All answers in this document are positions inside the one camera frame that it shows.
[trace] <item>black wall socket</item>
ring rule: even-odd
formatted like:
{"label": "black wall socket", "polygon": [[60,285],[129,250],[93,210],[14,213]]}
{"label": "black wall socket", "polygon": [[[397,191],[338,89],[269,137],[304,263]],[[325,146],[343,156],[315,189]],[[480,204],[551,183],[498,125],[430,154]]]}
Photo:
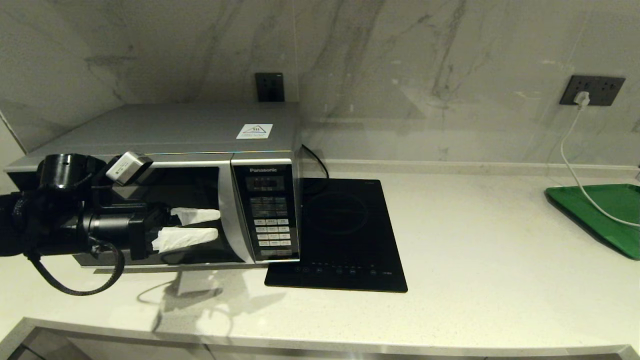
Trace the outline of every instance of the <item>black wall socket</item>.
{"label": "black wall socket", "polygon": [[281,72],[256,72],[255,86],[258,90],[258,101],[284,101]]}
{"label": "black wall socket", "polygon": [[624,82],[625,78],[573,75],[560,99],[560,105],[577,105],[573,102],[575,96],[581,91],[587,91],[589,106],[610,106]]}

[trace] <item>countertop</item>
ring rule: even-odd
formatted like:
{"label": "countertop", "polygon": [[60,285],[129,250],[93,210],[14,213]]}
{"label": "countertop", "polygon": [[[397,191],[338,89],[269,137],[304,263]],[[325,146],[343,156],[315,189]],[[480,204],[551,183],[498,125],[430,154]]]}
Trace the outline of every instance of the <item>countertop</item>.
{"label": "countertop", "polygon": [[[271,288],[265,268],[208,270],[216,290],[177,296],[176,272],[130,273],[71,297],[22,256],[0,259],[0,358],[33,327],[250,347],[450,356],[559,356],[640,346],[640,263],[545,199],[557,176],[336,172],[379,179],[408,293]],[[637,183],[633,177],[586,184]],[[109,275],[43,258],[79,290]]]}

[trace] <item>microwave oven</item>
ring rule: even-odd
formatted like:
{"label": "microwave oven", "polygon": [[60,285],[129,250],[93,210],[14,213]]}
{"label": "microwave oven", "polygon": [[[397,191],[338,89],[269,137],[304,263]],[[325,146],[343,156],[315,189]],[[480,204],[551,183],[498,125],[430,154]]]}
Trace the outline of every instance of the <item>microwave oven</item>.
{"label": "microwave oven", "polygon": [[[214,241],[152,253],[126,267],[250,265],[299,261],[300,131],[295,103],[125,105],[79,126],[5,168],[22,190],[38,186],[49,154],[108,161],[127,151],[153,164],[133,184],[110,191],[126,201],[218,209]],[[113,266],[110,253],[76,254],[80,265]]]}

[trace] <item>black induction cooktop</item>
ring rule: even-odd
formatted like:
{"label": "black induction cooktop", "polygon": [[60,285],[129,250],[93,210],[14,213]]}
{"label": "black induction cooktop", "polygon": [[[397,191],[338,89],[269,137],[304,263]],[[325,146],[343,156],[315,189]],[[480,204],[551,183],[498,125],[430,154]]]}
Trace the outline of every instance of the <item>black induction cooktop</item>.
{"label": "black induction cooktop", "polygon": [[304,180],[299,263],[269,265],[264,284],[407,292],[379,180]]}

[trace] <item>panasonic logo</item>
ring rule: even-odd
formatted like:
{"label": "panasonic logo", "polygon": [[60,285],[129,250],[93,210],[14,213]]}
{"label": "panasonic logo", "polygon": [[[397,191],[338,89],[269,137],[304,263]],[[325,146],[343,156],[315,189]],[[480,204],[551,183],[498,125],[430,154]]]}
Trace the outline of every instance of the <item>panasonic logo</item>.
{"label": "panasonic logo", "polygon": [[249,168],[249,172],[277,172],[276,168]]}

